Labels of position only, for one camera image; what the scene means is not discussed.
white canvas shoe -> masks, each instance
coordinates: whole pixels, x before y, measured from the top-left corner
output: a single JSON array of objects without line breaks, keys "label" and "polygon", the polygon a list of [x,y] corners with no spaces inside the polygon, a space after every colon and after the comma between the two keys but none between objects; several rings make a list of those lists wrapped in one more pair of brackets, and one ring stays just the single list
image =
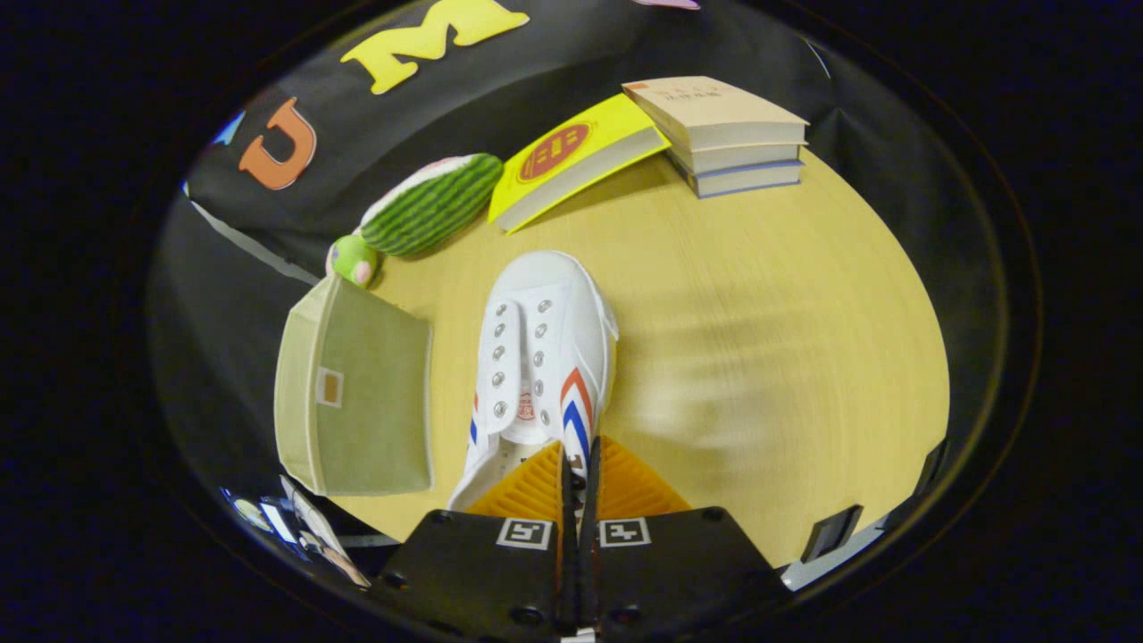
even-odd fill
[{"label": "white canvas shoe", "polygon": [[586,480],[617,340],[615,315],[578,260],[554,250],[513,259],[485,306],[469,451],[448,508],[467,509],[554,441]]}]

wooden table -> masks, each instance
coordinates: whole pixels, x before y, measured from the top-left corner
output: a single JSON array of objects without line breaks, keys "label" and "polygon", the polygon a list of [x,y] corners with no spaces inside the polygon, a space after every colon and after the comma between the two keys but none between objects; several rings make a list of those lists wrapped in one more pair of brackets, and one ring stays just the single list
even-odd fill
[{"label": "wooden table", "polygon": [[693,506],[729,509],[770,564],[852,505],[857,529],[913,491],[942,440],[949,372],[917,272],[877,214],[802,151],[800,185],[698,200],[662,155],[512,235],[483,219],[385,258],[375,294],[432,321],[434,487],[333,500],[403,540],[461,476],[488,290],[515,256],[580,258],[615,308],[600,431]]}]

green striped pattern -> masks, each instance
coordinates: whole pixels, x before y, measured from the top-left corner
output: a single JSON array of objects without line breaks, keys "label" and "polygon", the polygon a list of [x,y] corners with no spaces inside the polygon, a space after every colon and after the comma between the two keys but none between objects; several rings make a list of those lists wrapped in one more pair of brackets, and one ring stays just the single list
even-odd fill
[{"label": "green striped pattern", "polygon": [[390,256],[419,254],[464,227],[491,198],[504,163],[472,154],[463,167],[418,183],[361,226],[366,242]]}]

stacked books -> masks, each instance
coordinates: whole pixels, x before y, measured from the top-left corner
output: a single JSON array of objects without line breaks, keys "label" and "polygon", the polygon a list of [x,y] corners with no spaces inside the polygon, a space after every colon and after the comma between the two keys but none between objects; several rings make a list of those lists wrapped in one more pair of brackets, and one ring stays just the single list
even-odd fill
[{"label": "stacked books", "polygon": [[666,135],[671,161],[698,198],[798,183],[809,124],[798,115],[705,75],[623,90]]}]

green plush toy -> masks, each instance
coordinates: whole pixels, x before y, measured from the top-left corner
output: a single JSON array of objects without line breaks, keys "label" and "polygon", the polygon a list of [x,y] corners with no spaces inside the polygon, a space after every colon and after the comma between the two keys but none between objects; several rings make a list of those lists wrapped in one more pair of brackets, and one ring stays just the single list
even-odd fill
[{"label": "green plush toy", "polygon": [[326,274],[337,272],[362,288],[369,284],[377,271],[377,250],[358,234],[347,234],[334,241],[326,255]]},{"label": "green plush toy", "polygon": [[[438,246],[475,218],[502,174],[504,163],[485,153],[449,156],[422,167],[369,206],[353,234],[334,243],[326,271],[365,286],[376,270],[377,252],[410,256]],[[373,250],[371,258],[366,249]],[[344,257],[342,263],[338,257]],[[362,260],[371,266],[363,282],[359,279],[365,274]]]}]

